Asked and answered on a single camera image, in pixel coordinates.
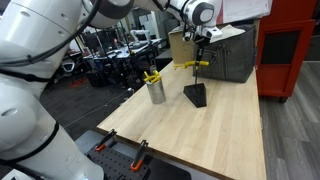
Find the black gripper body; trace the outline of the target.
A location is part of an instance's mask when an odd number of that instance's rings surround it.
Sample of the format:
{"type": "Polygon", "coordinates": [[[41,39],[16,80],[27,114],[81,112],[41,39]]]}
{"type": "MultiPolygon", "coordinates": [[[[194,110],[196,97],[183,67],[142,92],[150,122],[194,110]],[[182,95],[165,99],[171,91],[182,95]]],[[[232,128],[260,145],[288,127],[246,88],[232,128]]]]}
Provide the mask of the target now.
{"type": "Polygon", "coordinates": [[[197,35],[194,42],[198,46],[196,60],[200,61],[203,56],[204,48],[209,45],[210,39],[208,37],[197,35]]]}

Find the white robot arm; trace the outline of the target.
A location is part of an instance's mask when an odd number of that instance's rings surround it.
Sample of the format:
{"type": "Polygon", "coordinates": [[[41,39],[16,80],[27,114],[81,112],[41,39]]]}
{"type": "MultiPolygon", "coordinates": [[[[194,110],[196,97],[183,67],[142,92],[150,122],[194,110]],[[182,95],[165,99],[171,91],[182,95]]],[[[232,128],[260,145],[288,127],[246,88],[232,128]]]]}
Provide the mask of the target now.
{"type": "Polygon", "coordinates": [[[104,180],[40,103],[70,41],[104,29],[134,7],[167,11],[208,40],[222,0],[11,0],[0,20],[0,162],[36,180],[104,180]]]}

